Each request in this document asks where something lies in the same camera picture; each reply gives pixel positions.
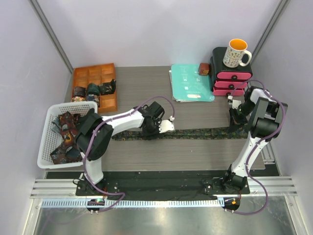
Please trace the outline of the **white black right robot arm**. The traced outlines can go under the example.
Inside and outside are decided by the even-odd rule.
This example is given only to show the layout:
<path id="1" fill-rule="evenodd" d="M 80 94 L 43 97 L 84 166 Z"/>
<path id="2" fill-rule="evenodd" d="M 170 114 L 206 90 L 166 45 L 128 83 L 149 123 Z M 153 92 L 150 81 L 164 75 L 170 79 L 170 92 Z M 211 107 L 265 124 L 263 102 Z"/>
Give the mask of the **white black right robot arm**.
<path id="1" fill-rule="evenodd" d="M 277 101 L 268 90 L 251 86 L 245 91 L 245 101 L 228 96 L 232 107 L 229 109 L 229 131 L 244 127 L 247 140 L 238 158 L 229 166 L 221 180 L 221 188 L 226 193 L 239 192 L 245 188 L 251 166 L 261 150 L 280 134 L 288 105 Z"/>

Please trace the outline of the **dark floral patterned tie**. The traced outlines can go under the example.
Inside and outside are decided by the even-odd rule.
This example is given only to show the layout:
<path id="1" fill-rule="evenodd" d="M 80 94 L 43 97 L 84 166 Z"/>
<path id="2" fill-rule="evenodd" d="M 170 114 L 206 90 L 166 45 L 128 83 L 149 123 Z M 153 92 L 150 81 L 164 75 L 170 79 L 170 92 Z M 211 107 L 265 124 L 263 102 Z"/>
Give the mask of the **dark floral patterned tie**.
<path id="1" fill-rule="evenodd" d="M 229 127 L 181 129 L 153 136 L 145 136 L 142 131 L 123 131 L 112 136 L 115 141 L 149 141 L 149 140 L 231 140 L 246 139 L 248 131 L 244 127 L 230 130 Z"/>

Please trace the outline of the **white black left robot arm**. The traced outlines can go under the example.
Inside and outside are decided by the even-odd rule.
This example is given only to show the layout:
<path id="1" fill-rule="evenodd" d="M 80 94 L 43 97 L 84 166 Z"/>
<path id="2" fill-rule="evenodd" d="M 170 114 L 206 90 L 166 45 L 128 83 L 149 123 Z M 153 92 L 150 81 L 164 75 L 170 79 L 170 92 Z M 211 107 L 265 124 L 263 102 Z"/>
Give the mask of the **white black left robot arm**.
<path id="1" fill-rule="evenodd" d="M 154 101 L 151 105 L 137 106 L 114 116 L 100 116 L 90 110 L 78 121 L 75 143 L 85 155 L 83 166 L 89 192 L 93 195 L 103 192 L 102 156 L 112 136 L 132 128 L 140 128 L 145 137 L 155 136 L 159 134 L 164 114 L 164 108 Z"/>

